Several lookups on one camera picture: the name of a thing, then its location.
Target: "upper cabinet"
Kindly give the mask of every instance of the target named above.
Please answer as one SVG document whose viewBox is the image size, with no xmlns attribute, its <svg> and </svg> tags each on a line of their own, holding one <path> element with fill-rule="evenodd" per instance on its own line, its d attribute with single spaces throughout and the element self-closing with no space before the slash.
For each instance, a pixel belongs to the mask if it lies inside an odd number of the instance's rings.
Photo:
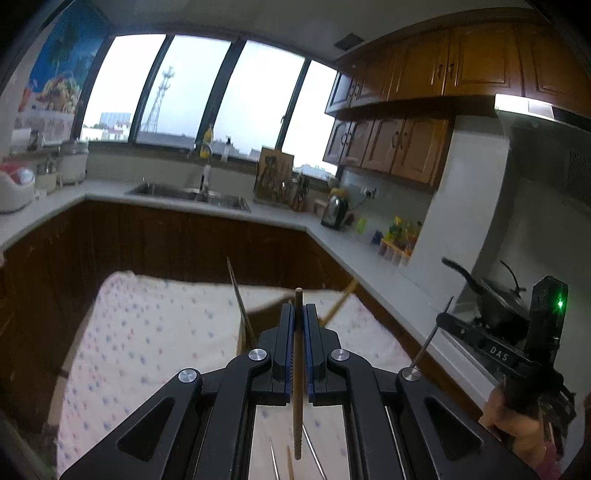
<svg viewBox="0 0 591 480">
<path fill-rule="evenodd" d="M 381 118 L 374 121 L 362 168 L 389 173 L 400 144 L 404 118 Z"/>
<path fill-rule="evenodd" d="M 441 96 L 448 50 L 449 30 L 404 40 L 388 100 Z"/>
<path fill-rule="evenodd" d="M 390 44 L 370 52 L 357 62 L 358 81 L 353 88 L 351 106 L 385 102 L 394 75 L 400 47 Z"/>
<path fill-rule="evenodd" d="M 524 95 L 589 116 L 589 77 L 551 27 L 520 25 Z"/>
<path fill-rule="evenodd" d="M 340 159 L 341 165 L 360 167 L 367 149 L 373 120 L 360 120 L 351 123 L 348 138 L 345 141 L 343 155 Z"/>
<path fill-rule="evenodd" d="M 448 119 L 407 118 L 394 158 L 392 174 L 437 186 L 450 137 Z"/>
<path fill-rule="evenodd" d="M 350 105 L 355 88 L 354 75 L 356 75 L 356 72 L 357 64 L 355 63 L 347 66 L 336 75 L 329 102 L 326 105 L 326 113 L 336 112 Z"/>
<path fill-rule="evenodd" d="M 521 95 L 513 26 L 480 24 L 452 29 L 445 95 Z"/>
<path fill-rule="evenodd" d="M 349 122 L 342 122 L 335 120 L 332 132 L 330 133 L 329 142 L 326 145 L 326 151 L 324 152 L 324 161 L 338 165 L 340 161 L 341 153 L 345 146 L 345 142 L 348 138 Z"/>
</svg>

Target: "white patterned fabric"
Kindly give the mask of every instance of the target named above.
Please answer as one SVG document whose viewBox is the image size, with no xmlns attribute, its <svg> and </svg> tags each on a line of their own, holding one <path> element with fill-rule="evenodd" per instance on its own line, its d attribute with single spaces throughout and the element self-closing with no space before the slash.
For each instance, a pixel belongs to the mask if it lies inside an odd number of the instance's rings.
<svg viewBox="0 0 591 480">
<path fill-rule="evenodd" d="M 247 310 L 273 303 L 286 292 L 248 286 L 240 290 Z M 339 296 L 329 290 L 312 291 L 304 293 L 304 301 L 316 303 L 321 316 Z M 183 368 L 205 373 L 225 367 L 236 355 L 239 319 L 230 285 L 181 283 L 129 272 L 110 276 L 100 288 L 67 381 L 58 432 L 58 475 Z M 343 348 L 375 367 L 398 371 L 410 363 L 399 343 L 354 295 L 328 328 L 339 334 Z M 332 473 L 329 478 L 347 478 L 342 409 L 306 406 L 304 421 L 314 447 L 322 452 L 327 474 Z M 269 437 L 287 478 L 290 422 L 289 406 L 257 408 L 250 478 L 273 476 Z M 294 462 L 296 476 L 300 472 L 316 478 L 306 448 L 304 444 L 303 459 Z"/>
</svg>

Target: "pan handle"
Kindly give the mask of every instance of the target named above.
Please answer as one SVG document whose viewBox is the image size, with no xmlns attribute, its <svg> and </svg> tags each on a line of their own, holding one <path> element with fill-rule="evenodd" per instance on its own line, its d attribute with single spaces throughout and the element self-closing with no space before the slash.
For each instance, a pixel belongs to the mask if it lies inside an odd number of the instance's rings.
<svg viewBox="0 0 591 480">
<path fill-rule="evenodd" d="M 468 270 L 466 270 L 460 264 L 458 264 L 458 263 L 454 262 L 453 260 L 450 260 L 449 258 L 446 258 L 446 257 L 441 258 L 441 263 L 443 263 L 443 265 L 445 265 L 446 267 L 449 267 L 452 270 L 455 270 L 462 277 L 464 277 L 468 283 L 468 286 L 470 287 L 470 289 L 474 293 L 476 293 L 477 295 L 482 295 L 484 293 L 484 288 L 482 288 L 482 286 L 476 280 L 474 280 L 474 278 L 472 278 L 472 276 L 470 275 Z"/>
</svg>

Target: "yellow bottle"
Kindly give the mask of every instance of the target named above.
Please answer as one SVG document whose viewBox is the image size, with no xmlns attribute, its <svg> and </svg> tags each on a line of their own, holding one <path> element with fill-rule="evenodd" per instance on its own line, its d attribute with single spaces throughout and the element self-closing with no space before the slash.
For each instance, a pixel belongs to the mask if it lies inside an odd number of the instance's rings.
<svg viewBox="0 0 591 480">
<path fill-rule="evenodd" d="M 199 157 L 208 158 L 212 154 L 210 143 L 213 140 L 213 125 L 209 124 L 207 131 L 203 136 L 203 142 L 201 143 L 201 150 L 199 151 Z"/>
</svg>

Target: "wall outlet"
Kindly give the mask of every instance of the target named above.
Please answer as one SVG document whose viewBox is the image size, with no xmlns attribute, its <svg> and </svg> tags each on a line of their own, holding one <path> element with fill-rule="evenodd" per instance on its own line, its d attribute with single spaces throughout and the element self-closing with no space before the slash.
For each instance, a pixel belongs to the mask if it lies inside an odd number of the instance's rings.
<svg viewBox="0 0 591 480">
<path fill-rule="evenodd" d="M 365 195 L 365 198 L 374 199 L 378 193 L 378 189 L 375 187 L 361 187 L 361 193 Z"/>
</svg>

